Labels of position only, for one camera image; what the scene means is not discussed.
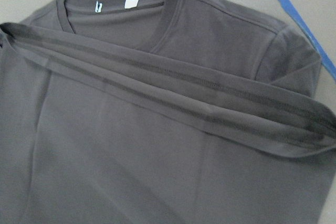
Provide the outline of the dark brown t-shirt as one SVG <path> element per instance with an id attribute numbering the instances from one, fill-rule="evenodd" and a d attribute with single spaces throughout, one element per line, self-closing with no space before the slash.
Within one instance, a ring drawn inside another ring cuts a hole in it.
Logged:
<path id="1" fill-rule="evenodd" d="M 1 223 L 317 223 L 321 57 L 226 0 L 53 0 L 1 24 Z"/>

